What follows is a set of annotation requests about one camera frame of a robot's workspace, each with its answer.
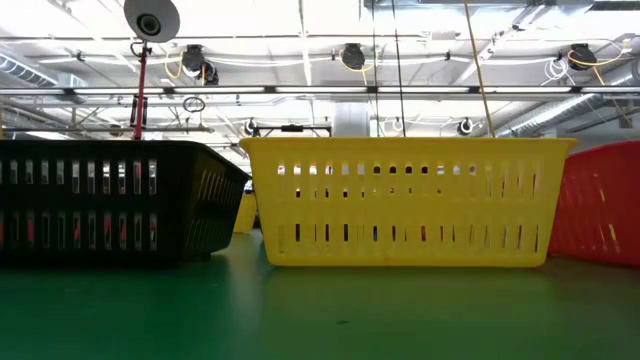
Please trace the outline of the yellow slotted plastic basket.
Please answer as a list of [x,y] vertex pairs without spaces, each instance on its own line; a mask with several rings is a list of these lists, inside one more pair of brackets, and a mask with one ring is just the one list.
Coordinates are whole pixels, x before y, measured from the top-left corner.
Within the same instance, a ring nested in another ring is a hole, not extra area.
[[246,138],[276,266],[538,267],[568,138]]
[[254,227],[257,216],[257,201],[254,193],[245,193],[236,216],[234,233],[248,233]]

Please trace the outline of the long LED light bar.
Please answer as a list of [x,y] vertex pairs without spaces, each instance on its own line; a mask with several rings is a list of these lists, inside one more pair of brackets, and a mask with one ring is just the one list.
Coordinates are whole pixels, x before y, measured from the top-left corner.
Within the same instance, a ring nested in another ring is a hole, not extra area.
[[[588,95],[640,94],[640,86],[222,86],[222,87],[147,87],[151,95],[218,94],[517,94],[517,95]],[[134,95],[138,88],[0,88],[0,96],[55,95]]]

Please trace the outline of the red desk lamp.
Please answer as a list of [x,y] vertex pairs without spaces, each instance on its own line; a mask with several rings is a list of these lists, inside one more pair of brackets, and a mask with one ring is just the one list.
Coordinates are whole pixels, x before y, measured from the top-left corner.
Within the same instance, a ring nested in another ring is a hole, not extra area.
[[139,59],[140,75],[134,121],[134,139],[142,138],[144,119],[144,92],[147,57],[151,53],[150,43],[164,43],[172,40],[180,29],[180,15],[172,0],[124,0],[125,20],[138,40],[132,46],[139,45],[140,51],[132,49]]

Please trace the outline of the black slotted plastic basket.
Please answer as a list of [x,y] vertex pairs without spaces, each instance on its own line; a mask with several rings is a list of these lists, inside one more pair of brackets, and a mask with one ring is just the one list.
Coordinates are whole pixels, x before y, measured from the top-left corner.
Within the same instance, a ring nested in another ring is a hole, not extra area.
[[3,265],[169,265],[227,248],[249,175],[189,141],[2,140],[0,213],[157,217],[156,251],[0,251]]

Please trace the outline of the black horizontal rail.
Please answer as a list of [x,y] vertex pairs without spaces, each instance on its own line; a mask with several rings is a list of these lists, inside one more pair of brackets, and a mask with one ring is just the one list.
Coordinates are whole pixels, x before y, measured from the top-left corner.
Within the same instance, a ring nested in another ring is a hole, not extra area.
[[248,131],[248,134],[251,137],[268,137],[273,131],[279,131],[282,133],[302,133],[304,131],[311,131],[317,137],[319,137],[319,131],[326,131],[329,137],[333,136],[333,129],[331,126],[301,124],[285,124],[279,126],[255,125]]

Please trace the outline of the white cylindrical duct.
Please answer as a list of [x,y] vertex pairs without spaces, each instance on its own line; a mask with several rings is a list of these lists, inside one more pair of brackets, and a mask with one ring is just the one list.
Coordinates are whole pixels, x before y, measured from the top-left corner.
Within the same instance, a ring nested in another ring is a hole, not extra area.
[[369,137],[369,106],[363,102],[340,102],[335,105],[334,137]]

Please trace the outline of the silver ventilation duct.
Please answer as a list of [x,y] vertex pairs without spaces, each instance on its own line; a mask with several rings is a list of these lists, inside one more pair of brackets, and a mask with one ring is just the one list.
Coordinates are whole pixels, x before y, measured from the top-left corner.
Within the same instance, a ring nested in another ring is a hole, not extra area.
[[[606,87],[640,88],[640,58],[619,66],[602,76]],[[574,93],[571,97],[544,103],[507,122],[496,131],[498,138],[532,137],[542,130],[603,107],[606,92]]]
[[0,50],[0,80],[18,81],[19,87],[0,84],[0,96],[52,96],[60,101],[84,104],[77,88],[88,83],[69,73],[47,69],[8,50]]

